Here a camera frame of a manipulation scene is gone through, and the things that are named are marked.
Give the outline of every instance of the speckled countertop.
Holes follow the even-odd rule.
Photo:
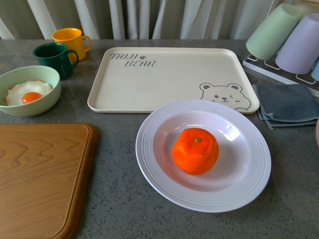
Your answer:
[[[0,74],[38,65],[32,51],[46,42],[0,40]],[[240,62],[248,56],[244,40],[93,40],[92,50],[62,82],[61,98],[49,111],[30,118],[0,112],[0,123],[87,122],[98,129],[100,140],[75,238],[318,238],[315,125],[269,130],[257,113],[245,115],[269,146],[272,171],[260,196],[238,210],[200,213],[177,206],[154,190],[135,155],[137,132],[148,114],[101,114],[87,105],[105,51],[121,46],[226,48]],[[250,69],[245,72],[252,84],[278,84]]]

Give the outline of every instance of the light green cup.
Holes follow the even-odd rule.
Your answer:
[[[49,94],[33,102],[21,106],[8,106],[4,98],[8,89],[26,81],[43,80],[51,86]],[[61,80],[59,73],[48,66],[26,66],[9,71],[0,76],[0,111],[20,117],[35,116],[50,109],[61,94]]]
[[[301,17],[301,12],[295,6],[280,4],[247,40],[247,50],[261,60],[270,60],[284,45]]]

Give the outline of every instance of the bear face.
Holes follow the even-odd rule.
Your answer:
[[[209,100],[227,105],[235,110],[248,110],[251,102],[242,93],[243,88],[235,83],[230,83],[227,86],[213,86],[211,83],[200,84],[200,89],[203,91],[201,99]]]

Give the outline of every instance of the blue cloth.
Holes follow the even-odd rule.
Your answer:
[[[319,104],[305,85],[254,84],[260,102],[258,115],[270,129],[316,124]]]

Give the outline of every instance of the egg white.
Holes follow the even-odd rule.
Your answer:
[[[26,93],[38,92],[43,97],[51,90],[52,88],[42,80],[27,81],[10,88],[4,101],[8,104],[8,106],[20,106],[23,105],[21,99]]]

